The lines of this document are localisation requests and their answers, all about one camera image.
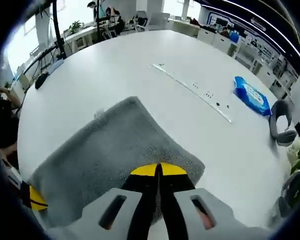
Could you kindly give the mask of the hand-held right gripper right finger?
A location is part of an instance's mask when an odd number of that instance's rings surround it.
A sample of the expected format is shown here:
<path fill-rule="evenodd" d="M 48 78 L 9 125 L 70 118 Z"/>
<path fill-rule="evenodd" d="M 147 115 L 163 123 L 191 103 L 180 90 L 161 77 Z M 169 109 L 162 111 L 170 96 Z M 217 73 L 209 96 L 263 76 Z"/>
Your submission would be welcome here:
<path fill-rule="evenodd" d="M 268 232 L 238 221 L 230 206 L 195 188 L 179 166 L 161 163 L 161 212 L 171 240 L 266 240 Z"/>

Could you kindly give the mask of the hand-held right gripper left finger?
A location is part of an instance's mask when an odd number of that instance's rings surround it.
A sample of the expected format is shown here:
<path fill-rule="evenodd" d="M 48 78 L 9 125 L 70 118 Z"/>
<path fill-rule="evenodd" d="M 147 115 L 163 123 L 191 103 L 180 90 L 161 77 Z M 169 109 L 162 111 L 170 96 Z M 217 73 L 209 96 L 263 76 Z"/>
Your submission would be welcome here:
<path fill-rule="evenodd" d="M 157 164 L 134 169 L 121 188 L 112 188 L 83 208 L 73 223 L 51 228 L 52 240 L 146 240 L 156 208 Z"/>

